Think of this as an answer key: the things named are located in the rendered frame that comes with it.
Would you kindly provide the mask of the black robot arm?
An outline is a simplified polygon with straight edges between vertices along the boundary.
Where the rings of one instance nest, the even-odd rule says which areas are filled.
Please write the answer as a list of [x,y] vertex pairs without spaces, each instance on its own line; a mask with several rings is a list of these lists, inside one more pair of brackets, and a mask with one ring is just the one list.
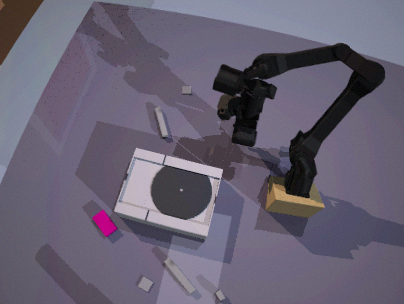
[[[222,120],[230,120],[233,116],[241,120],[241,101],[249,108],[259,108],[264,104],[266,97],[274,99],[276,86],[262,80],[278,76],[290,69],[335,61],[344,62],[354,71],[346,89],[316,124],[305,134],[299,131],[296,137],[290,140],[289,158],[293,166],[285,177],[286,194],[310,198],[309,192],[317,174],[314,158],[321,143],[360,98],[380,86],[385,80],[384,68],[377,62],[366,60],[347,44],[336,43],[299,52],[258,55],[252,62],[253,65],[244,71],[223,64],[215,77],[213,90],[227,94],[222,95],[218,102],[217,115]],[[243,94],[237,96],[241,88],[244,89]]]

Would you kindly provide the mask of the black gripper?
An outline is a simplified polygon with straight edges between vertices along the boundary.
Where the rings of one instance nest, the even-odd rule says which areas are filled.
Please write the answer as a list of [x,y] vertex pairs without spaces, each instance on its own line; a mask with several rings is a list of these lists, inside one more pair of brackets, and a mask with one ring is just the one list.
[[[253,147],[256,144],[256,125],[263,105],[259,108],[249,108],[241,101],[241,120],[236,119],[232,135],[232,142],[239,145]],[[256,121],[257,120],[257,121]]]

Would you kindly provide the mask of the magenta rectangular block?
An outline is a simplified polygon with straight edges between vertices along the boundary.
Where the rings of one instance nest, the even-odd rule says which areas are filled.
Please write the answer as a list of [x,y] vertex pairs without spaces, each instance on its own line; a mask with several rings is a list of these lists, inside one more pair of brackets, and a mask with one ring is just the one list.
[[102,210],[100,213],[98,212],[94,217],[92,217],[92,219],[95,221],[97,226],[100,227],[106,237],[117,230],[117,227],[114,225],[111,219],[109,219],[104,210]]

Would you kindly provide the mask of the dark grey disc with small center hole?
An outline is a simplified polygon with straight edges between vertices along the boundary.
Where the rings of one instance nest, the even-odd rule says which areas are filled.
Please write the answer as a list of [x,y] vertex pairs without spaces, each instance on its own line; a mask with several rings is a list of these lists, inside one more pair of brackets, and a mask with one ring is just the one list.
[[164,215],[186,220],[207,208],[212,186],[207,175],[166,165],[153,178],[151,194]]

